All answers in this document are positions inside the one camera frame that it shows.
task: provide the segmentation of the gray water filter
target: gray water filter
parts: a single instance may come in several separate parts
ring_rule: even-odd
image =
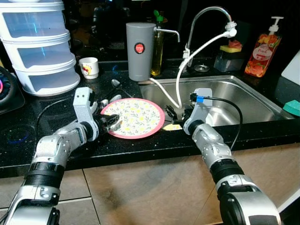
[[[126,23],[129,78],[146,81],[150,78],[152,65],[154,23]]]

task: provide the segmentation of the black countertop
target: black countertop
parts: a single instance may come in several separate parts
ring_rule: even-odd
[[[182,77],[234,75],[263,94],[280,107],[291,100],[300,101],[300,88],[280,76],[276,70],[267,71],[263,78],[254,78],[242,72],[220,73],[212,67],[211,60],[200,60],[211,65],[209,72],[199,74],[193,71]],[[180,60],[168,60],[165,70],[157,79],[175,78]],[[142,98],[137,82],[128,78],[127,62],[103,62],[103,74],[97,79],[82,79],[79,86],[89,86],[96,93],[96,99],[103,98],[111,89],[111,80],[118,79],[123,89],[133,97]],[[33,97],[25,95],[26,104],[20,109],[1,115],[0,124],[0,178],[24,175],[30,165],[35,143],[35,123],[38,114],[49,104],[66,99],[49,108],[38,126],[38,138],[50,135],[58,128],[75,119],[72,107],[75,90],[54,97]],[[237,125],[215,127],[230,145],[235,137]],[[233,150],[260,148],[300,142],[300,118],[244,124]],[[125,140],[105,135],[94,143],[88,143],[76,150],[70,157],[67,170],[159,158],[171,158],[200,154],[192,139],[182,130],[160,130],[140,140]]]

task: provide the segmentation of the green sponge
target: green sponge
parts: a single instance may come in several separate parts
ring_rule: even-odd
[[[283,109],[293,115],[300,116],[300,102],[296,100],[287,102]]]

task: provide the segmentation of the stainless steel sink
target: stainless steel sink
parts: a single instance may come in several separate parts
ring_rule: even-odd
[[[176,79],[159,80],[173,99],[177,101],[175,81]],[[139,85],[144,99],[158,104],[162,109],[165,109],[166,105],[172,105],[157,85],[150,81],[139,82]],[[180,95],[183,108],[177,109],[172,105],[179,116],[184,111],[184,105],[191,104],[189,96],[196,88],[211,88],[213,97],[224,98],[234,102],[242,111],[243,123],[293,119],[282,108],[249,87],[240,79],[230,75],[182,78],[180,80]],[[206,122],[211,126],[238,124],[239,114],[230,104],[213,101],[213,106],[210,108]]]

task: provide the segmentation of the plate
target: plate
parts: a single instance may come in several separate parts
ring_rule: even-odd
[[[157,132],[165,122],[164,111],[157,104],[141,98],[114,101],[101,114],[120,116],[120,128],[109,133],[125,139],[148,137]]]

